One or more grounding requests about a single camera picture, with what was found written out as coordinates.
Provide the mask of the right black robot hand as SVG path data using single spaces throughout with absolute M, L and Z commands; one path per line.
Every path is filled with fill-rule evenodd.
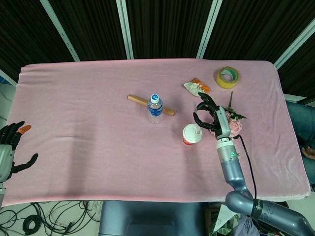
M 195 123 L 201 128 L 214 132 L 216 140 L 229 139 L 230 127 L 224 108 L 218 106 L 208 94 L 199 92 L 198 95 L 202 102 L 196 106 L 196 111 L 193 112 Z M 207 111 L 212 116 L 213 123 L 203 122 L 198 117 L 197 111 Z

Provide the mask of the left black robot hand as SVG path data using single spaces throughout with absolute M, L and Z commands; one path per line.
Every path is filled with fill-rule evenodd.
M 0 129 L 0 183 L 6 182 L 12 174 L 30 168 L 37 160 L 38 153 L 31 159 L 20 165 L 15 165 L 14 155 L 21 137 L 31 129 L 31 125 L 25 125 L 24 121 L 6 125 Z

